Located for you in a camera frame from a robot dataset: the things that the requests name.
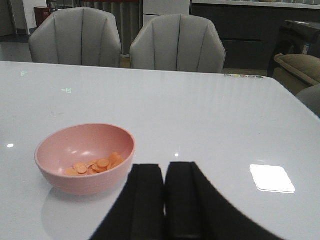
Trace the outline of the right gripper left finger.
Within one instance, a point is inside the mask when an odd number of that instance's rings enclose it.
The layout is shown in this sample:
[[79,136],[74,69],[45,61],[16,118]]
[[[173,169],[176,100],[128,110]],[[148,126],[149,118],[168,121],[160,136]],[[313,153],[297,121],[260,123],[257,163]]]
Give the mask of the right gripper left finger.
[[92,240],[163,240],[164,182],[157,164],[134,164]]

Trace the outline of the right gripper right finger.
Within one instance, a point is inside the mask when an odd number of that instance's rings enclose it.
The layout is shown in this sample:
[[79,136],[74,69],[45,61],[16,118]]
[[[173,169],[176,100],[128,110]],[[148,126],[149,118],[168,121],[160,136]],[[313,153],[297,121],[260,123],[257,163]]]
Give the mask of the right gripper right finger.
[[210,183],[195,162],[171,162],[165,178],[170,240],[276,240]]

